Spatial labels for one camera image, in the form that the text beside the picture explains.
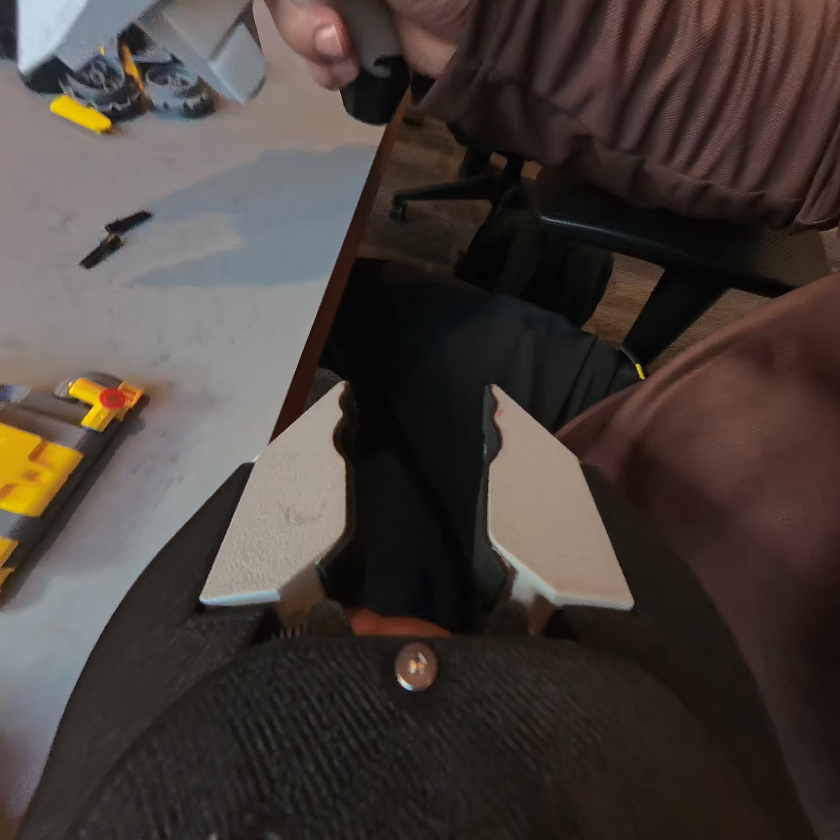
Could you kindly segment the yellow panel piece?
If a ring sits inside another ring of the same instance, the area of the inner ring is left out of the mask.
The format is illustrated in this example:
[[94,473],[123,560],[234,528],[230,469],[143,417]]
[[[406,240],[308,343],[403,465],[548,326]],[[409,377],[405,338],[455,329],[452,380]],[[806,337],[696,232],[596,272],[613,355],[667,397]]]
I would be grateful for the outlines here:
[[63,120],[95,134],[109,134],[113,128],[110,118],[66,94],[55,98],[49,104],[49,110]]

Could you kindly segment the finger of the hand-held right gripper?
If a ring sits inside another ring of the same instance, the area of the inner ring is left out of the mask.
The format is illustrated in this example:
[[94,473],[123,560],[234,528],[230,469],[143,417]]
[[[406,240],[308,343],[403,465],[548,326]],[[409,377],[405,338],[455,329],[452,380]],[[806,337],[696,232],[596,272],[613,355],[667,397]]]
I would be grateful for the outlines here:
[[38,91],[132,25],[223,98],[245,103],[266,81],[252,2],[23,1],[16,10],[17,69]]

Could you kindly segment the yellow toy vehicle assembly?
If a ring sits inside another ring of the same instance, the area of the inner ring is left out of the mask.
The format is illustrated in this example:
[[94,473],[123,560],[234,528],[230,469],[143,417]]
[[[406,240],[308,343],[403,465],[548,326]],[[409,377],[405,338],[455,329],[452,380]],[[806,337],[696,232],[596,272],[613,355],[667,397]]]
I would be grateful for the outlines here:
[[52,391],[2,384],[3,600],[147,402],[141,386],[99,371],[71,376]]

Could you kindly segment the person's right forearm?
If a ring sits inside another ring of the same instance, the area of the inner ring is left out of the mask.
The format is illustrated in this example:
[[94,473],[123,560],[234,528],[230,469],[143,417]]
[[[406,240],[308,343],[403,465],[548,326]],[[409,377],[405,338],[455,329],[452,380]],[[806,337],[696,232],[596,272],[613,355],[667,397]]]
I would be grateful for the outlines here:
[[636,205],[838,225],[838,2],[474,2],[421,105]]

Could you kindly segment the black swivel chair with casters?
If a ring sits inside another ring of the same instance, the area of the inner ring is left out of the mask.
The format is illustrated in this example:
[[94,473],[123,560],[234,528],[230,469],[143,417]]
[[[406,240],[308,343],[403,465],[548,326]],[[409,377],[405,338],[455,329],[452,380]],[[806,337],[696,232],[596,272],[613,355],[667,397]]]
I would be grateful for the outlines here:
[[388,212],[391,219],[405,221],[409,203],[487,201],[491,208],[496,208],[510,190],[522,183],[528,159],[473,139],[453,123],[447,123],[446,127],[465,150],[458,180],[395,192]]

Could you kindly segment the black office chair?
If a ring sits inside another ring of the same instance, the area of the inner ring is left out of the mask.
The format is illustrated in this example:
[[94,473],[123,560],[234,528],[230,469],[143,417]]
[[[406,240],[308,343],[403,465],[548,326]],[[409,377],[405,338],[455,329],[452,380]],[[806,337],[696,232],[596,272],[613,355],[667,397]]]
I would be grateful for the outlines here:
[[662,270],[622,350],[654,362],[727,291],[775,299],[795,285],[756,269],[760,229],[642,208],[587,185],[533,194],[542,224],[574,242],[641,259]]

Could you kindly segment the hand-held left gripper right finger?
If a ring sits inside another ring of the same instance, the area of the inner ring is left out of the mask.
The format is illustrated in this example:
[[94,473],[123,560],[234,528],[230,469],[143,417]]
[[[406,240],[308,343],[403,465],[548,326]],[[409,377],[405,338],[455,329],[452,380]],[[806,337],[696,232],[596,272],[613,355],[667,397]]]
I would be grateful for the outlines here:
[[578,458],[498,385],[483,406],[483,547],[499,605],[540,635],[569,606],[629,613],[634,596]]

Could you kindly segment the person's legs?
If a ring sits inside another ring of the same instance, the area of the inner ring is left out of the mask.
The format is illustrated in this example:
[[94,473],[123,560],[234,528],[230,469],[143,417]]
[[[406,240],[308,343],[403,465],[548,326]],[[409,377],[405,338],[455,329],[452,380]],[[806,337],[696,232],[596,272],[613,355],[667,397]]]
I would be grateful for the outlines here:
[[380,259],[353,263],[322,363],[359,411],[358,605],[468,632],[482,407],[498,385],[551,433],[640,381],[554,311]]

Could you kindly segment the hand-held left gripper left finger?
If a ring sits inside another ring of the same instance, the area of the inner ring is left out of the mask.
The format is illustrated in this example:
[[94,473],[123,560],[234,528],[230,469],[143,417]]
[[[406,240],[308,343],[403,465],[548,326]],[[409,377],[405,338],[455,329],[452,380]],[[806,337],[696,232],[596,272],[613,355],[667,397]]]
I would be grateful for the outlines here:
[[304,621],[327,599],[323,568],[350,541],[352,391],[339,381],[276,437],[252,470],[199,603],[268,606]]

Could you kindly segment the grey desk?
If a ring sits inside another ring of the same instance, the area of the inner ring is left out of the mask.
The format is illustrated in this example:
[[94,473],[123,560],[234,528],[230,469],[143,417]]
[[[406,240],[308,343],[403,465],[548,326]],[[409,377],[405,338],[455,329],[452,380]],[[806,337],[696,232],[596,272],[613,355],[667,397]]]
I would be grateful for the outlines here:
[[[2,605],[2,820],[22,816],[78,676],[126,591],[267,445],[383,130],[344,111],[255,9],[268,73],[212,117],[110,138],[2,62],[2,383],[101,371],[148,403]],[[104,225],[152,219],[87,270]]]

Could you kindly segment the person's right hand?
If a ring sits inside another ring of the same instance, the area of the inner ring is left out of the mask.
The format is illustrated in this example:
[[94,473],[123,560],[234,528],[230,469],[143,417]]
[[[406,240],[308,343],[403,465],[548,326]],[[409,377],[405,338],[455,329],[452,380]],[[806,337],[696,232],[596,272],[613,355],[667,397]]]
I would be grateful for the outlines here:
[[[341,15],[317,2],[266,3],[286,44],[307,61],[316,82],[337,91],[359,74],[361,63]],[[386,1],[402,54],[415,75],[436,79],[456,51],[474,3]]]

